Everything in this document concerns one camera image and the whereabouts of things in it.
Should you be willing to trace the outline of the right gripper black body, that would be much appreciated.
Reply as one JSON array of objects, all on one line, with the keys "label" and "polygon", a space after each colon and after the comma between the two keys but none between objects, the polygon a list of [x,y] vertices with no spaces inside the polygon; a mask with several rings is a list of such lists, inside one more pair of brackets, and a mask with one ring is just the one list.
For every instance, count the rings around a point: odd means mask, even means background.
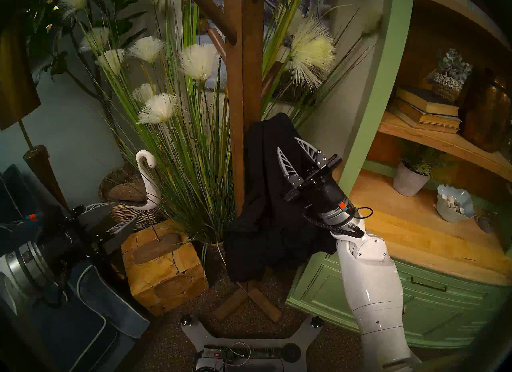
[{"label": "right gripper black body", "polygon": [[285,175],[293,191],[285,200],[302,200],[308,211],[321,220],[351,220],[355,218],[355,207],[332,177],[331,169],[308,169],[304,176]]}]

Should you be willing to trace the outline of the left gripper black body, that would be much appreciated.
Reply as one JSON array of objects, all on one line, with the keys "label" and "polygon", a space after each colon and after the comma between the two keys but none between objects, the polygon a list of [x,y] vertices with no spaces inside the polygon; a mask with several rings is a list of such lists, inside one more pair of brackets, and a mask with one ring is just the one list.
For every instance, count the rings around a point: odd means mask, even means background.
[{"label": "left gripper black body", "polygon": [[60,207],[52,207],[44,215],[44,261],[79,262],[96,255],[108,240],[108,231],[99,223],[85,223],[92,207],[75,207],[65,215]]}]

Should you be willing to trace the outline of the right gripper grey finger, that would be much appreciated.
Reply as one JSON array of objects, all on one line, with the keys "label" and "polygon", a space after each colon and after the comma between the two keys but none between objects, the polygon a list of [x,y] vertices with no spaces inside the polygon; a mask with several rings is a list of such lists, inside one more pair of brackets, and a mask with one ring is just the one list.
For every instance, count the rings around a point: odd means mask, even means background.
[{"label": "right gripper grey finger", "polygon": [[334,169],[342,162],[342,158],[339,157],[337,154],[334,154],[330,158],[327,158],[321,150],[317,149],[316,147],[304,141],[303,139],[295,137],[295,140],[297,141],[298,145],[304,150],[304,152],[309,156],[309,158],[313,161],[315,166],[320,170],[324,168]]},{"label": "right gripper grey finger", "polygon": [[280,147],[277,147],[278,163],[282,170],[284,177],[294,187],[299,188],[304,183],[304,180],[298,175],[296,170],[293,168],[290,161],[282,152]]}]

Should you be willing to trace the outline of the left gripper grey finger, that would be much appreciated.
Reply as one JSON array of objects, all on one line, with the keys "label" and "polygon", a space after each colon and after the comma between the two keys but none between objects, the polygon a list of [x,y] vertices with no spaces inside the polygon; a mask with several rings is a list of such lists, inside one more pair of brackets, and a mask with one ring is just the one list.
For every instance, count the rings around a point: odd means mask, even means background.
[{"label": "left gripper grey finger", "polygon": [[78,221],[85,229],[92,229],[101,220],[107,217],[113,207],[118,203],[95,203],[85,207],[84,212],[79,214]]},{"label": "left gripper grey finger", "polygon": [[106,255],[110,255],[120,248],[127,238],[135,232],[137,219],[137,217],[134,217],[130,221],[119,223],[100,236],[98,244]]}]

